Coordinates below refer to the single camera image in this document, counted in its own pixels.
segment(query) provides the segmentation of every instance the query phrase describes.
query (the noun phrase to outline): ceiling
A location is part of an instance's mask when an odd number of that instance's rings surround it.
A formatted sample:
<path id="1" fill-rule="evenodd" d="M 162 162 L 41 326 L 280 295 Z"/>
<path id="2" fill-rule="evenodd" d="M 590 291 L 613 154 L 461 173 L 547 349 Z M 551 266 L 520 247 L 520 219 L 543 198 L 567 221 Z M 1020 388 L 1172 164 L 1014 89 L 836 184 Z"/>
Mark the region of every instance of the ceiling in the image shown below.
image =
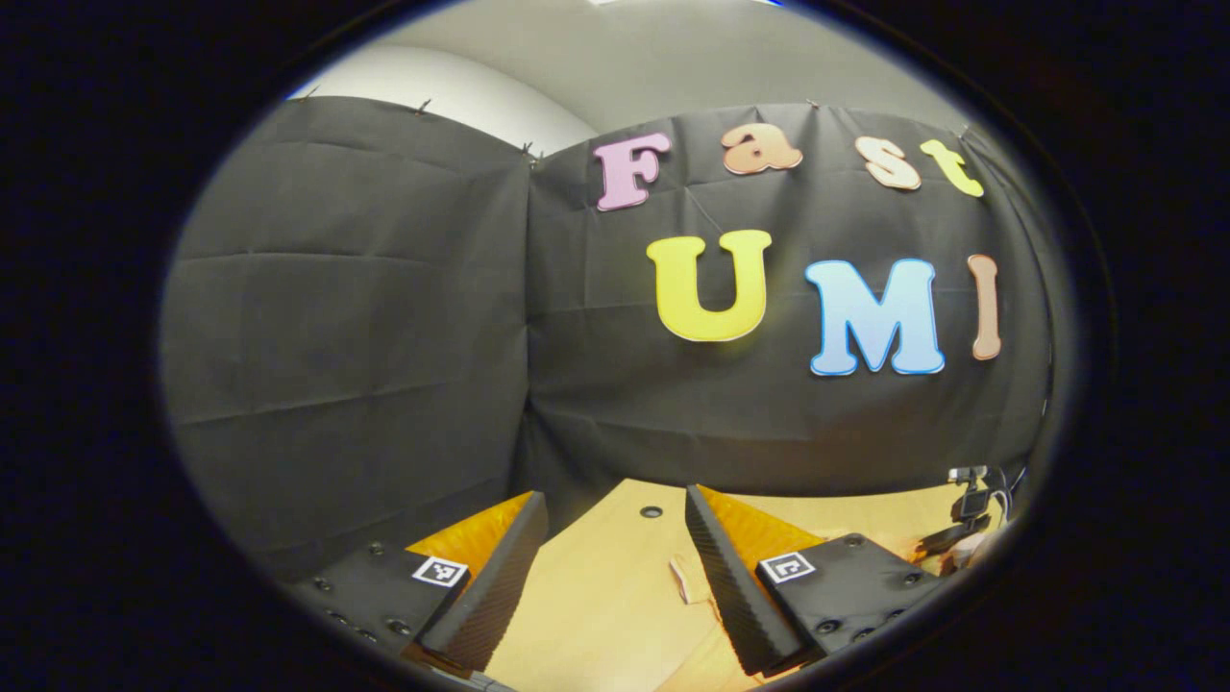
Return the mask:
<path id="1" fill-rule="evenodd" d="M 487 65 L 598 132 L 690 111 L 808 98 L 953 132 L 970 122 L 935 85 L 831 20 L 815 18 L 749 0 L 466 0 L 379 43 Z"/>

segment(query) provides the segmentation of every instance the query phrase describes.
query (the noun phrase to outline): letter u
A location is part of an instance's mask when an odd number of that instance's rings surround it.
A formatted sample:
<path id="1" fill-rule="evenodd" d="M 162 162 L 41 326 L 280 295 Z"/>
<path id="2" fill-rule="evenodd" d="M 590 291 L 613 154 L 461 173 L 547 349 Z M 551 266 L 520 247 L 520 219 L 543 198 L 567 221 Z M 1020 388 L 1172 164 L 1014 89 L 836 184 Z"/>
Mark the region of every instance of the letter u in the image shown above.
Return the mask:
<path id="1" fill-rule="evenodd" d="M 705 251 L 704 238 L 664 237 L 645 251 L 657 264 L 658 316 L 689 340 L 732 340 L 752 332 L 765 315 L 764 248 L 772 237 L 763 230 L 732 230 L 717 242 L 734 258 L 734 304 L 721 311 L 702 307 L 696 289 L 696 257 Z"/>

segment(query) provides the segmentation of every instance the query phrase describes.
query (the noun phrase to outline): wooden surface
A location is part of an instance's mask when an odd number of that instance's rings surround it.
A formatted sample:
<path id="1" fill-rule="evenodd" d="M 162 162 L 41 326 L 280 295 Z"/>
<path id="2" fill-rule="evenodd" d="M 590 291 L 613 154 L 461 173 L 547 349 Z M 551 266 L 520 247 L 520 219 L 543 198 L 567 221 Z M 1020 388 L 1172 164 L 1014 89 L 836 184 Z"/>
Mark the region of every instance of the wooden surface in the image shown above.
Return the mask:
<path id="1" fill-rule="evenodd" d="M 823 538 L 859 532 L 909 559 L 952 525 L 952 486 L 857 498 L 732 495 Z M 684 525 L 684 490 L 625 481 L 539 551 L 486 675 L 519 692 L 742 692 L 745 676 L 717 621 Z M 657 519 L 641 508 L 662 508 Z M 991 506 L 991 527 L 999 506 Z M 670 568 L 672 558 L 681 567 Z M 936 563 L 924 563 L 935 572 Z M 684 602 L 679 576 L 700 594 Z"/>

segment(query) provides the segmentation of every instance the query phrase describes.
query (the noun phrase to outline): wall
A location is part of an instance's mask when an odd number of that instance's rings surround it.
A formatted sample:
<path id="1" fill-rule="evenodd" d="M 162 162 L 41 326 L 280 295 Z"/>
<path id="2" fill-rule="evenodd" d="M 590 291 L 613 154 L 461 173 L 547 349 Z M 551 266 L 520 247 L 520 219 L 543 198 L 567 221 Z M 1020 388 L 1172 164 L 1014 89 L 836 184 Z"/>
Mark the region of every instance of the wall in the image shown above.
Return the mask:
<path id="1" fill-rule="evenodd" d="M 535 155 L 598 133 L 533 87 L 451 53 L 403 45 L 369 45 L 335 63 L 290 97 L 359 96 L 419 107 L 467 124 Z"/>

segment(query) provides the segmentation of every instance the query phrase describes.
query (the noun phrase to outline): blue letter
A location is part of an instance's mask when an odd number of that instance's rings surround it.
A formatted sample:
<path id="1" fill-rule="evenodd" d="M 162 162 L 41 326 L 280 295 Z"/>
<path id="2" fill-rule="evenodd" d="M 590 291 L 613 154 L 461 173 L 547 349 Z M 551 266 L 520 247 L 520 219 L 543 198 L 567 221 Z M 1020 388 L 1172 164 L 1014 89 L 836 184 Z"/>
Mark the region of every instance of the blue letter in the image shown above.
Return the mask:
<path id="1" fill-rule="evenodd" d="M 850 354 L 847 329 L 871 372 L 883 368 L 897 332 L 902 337 L 893 356 L 894 371 L 930 375 L 943 370 L 931 306 L 935 267 L 929 262 L 898 259 L 878 301 L 850 262 L 815 262 L 803 273 L 820 290 L 820 355 L 812 359 L 812 372 L 839 376 L 859 369 Z"/>

